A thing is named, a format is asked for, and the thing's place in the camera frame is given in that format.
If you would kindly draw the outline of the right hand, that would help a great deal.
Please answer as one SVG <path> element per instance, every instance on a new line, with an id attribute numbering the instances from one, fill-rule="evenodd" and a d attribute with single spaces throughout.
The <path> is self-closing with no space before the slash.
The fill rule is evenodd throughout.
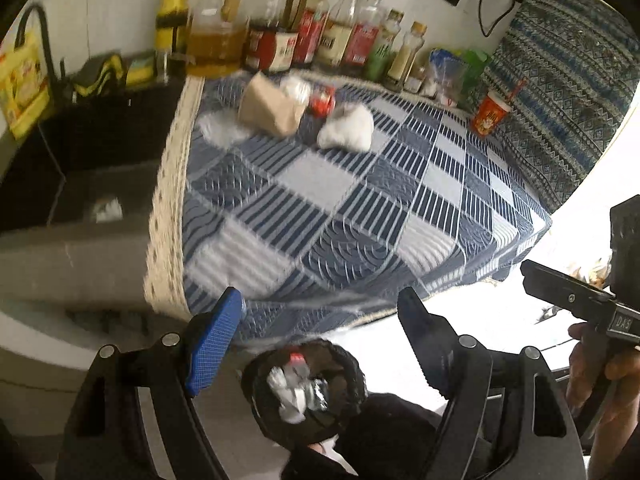
<path id="1" fill-rule="evenodd" d="M 570 355 L 570 381 L 567 401 L 571 408 L 581 408 L 590 398 L 599 372 L 590 372 L 587 364 L 587 336 L 592 333 L 587 323 L 573 324 L 568 334 L 578 340 Z M 626 349 L 605 365 L 605 377 L 616 382 L 614 396 L 602 415 L 599 428 L 629 427 L 634 430 L 639 417 L 639 349 Z"/>

